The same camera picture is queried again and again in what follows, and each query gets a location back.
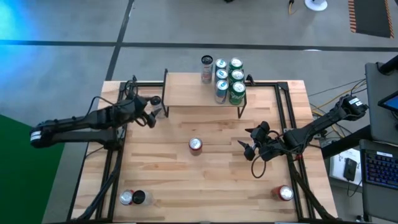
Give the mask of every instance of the wooden tabletop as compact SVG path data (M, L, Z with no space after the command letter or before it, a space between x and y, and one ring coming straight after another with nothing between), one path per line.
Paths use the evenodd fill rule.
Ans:
M313 120L304 82L287 82L296 123L302 127ZM101 96L116 101L119 84L104 82ZM274 187L291 185L286 157L268 162L265 175L255 179L250 171L251 162L245 160L243 148L237 143L237 140L250 142L244 129L253 128L261 121L268 121L271 129L281 132L274 91L271 87L248 87L248 105L241 119L237 118L236 108L170 107L169 118L158 119L153 129L129 124L118 196L126 189L141 189L153 195L154 204L124 206L117 201L113 221L297 221L293 200L276 202L270 195ZM145 96L161 96L161 93L157 87L139 89L139 94ZM106 103L100 102L99 107L104 106ZM203 153L196 157L188 148L189 140L194 137L203 141ZM99 147L90 144L88 153ZM308 147L303 156L312 191L329 213L336 216L321 151ZM72 217L81 215L98 193L105 157L106 151L100 150L86 159ZM255 172L260 173L262 166L258 160ZM300 197L305 210L302 192ZM109 196L104 213L108 211L108 200Z

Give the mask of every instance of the red soda can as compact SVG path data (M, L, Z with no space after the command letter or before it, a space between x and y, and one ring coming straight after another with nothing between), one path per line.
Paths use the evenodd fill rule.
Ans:
M198 138L193 138L189 141L190 152L193 156L199 156L201 154L202 142Z
M280 201L289 201L293 198L293 190L287 185L281 185L271 190L274 199Z
M133 193L133 190L125 190L123 193L121 193L119 197L120 203L122 203L122 205L131 205Z

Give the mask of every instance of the black floor mat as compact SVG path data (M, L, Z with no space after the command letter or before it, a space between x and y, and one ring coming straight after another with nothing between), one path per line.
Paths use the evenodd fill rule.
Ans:
M348 0L348 9L352 32L394 38L388 0Z

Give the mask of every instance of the gray floor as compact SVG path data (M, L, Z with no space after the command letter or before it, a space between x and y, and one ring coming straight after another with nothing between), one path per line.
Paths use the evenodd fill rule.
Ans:
M115 42L128 0L59 0L0 2L0 40ZM398 31L398 7L389 1ZM287 1L136 0L125 42L264 44L335 47L397 47L386 39L349 30L345 0L329 1L315 13L296 1L293 16ZM83 114L101 91L114 47L0 45L0 114L31 126L46 119ZM113 80L161 80L163 71L197 72L199 59L241 57L245 71L258 80L305 80L308 94L364 78L366 62L385 62L396 52L168 49L122 47ZM310 97L320 105L349 89L345 86ZM367 102L366 92L358 95ZM369 124L365 117L341 122L351 131ZM64 150L43 222L66 219L85 145ZM354 220L362 212L361 194L332 191L339 217Z

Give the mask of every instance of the can lid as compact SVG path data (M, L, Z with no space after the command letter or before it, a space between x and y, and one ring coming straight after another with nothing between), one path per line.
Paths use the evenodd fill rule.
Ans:
M159 96L154 96L150 99L150 103L151 105L155 106L158 105L160 102L162 101L162 99L160 99Z
M293 190L289 186L283 186L280 188L280 196L284 200L290 200L293 198Z
M201 140L198 138L193 138L189 141L189 147L193 150L198 150L201 148Z
M242 66L242 60L241 59L239 59L239 58L232 58L231 59L231 65L232 66L234 66L234 67L240 67L240 66Z
M219 69L217 71L217 77L218 78L226 78L226 77L228 77L228 73L226 72L225 69Z
M233 70L231 75L234 79L237 79L237 80L241 80L244 78L244 74L243 74L242 70Z
M201 62L205 65L210 65L213 63L213 58L210 55L205 55L201 58Z
M132 200L132 192L130 190L125 190L121 195L120 195L120 202L123 205L128 205L130 204Z
M137 190L132 195L132 202L139 205L145 201L145 198L146 198L145 192L143 192L142 190Z
M238 93L242 93L244 92L244 90L246 89L246 87L244 86L244 84L242 82L236 82L233 85L233 89L238 92Z
M226 62L224 59L219 58L216 60L217 67L224 68L226 66Z
M228 83L225 80L220 80L217 82L217 88L219 90L226 90L228 89Z

